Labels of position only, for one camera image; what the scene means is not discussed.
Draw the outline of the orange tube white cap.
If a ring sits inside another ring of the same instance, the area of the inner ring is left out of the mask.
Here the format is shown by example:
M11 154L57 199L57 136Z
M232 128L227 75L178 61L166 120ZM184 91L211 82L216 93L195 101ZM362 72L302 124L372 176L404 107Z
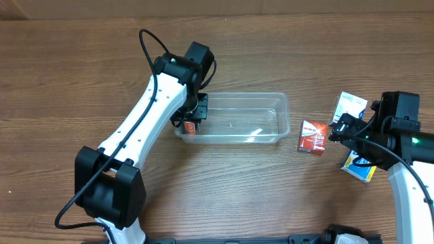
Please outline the orange tube white cap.
M196 125L194 122L185 121L184 129L187 135L195 135L196 134Z

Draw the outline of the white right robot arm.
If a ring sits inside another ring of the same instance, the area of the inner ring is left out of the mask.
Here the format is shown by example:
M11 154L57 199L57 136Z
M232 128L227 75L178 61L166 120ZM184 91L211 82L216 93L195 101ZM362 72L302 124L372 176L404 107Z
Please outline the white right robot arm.
M349 150L347 164L388 173L398 243L433 242L433 134L420 130L420 97L386 91L363 120L367 100L343 92L336 102L329 139Z

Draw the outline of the white bandage box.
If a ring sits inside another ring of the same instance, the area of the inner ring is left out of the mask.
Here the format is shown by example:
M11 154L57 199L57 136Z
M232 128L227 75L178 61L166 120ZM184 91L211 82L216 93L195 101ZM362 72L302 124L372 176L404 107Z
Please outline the white bandage box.
M367 103L368 101L363 98L342 91L336 101L329 126L337 124L341 116L345 113L355 118L362 119Z

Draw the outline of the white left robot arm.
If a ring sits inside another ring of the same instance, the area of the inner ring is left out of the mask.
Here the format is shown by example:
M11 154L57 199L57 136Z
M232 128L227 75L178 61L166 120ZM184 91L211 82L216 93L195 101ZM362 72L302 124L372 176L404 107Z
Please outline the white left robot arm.
M146 200L144 161L168 121L194 128L207 117L208 46L191 43L183 56L169 52L152 62L145 93L125 121L97 149L84 146L75 158L76 204L101 226L108 243L144 243L138 216Z

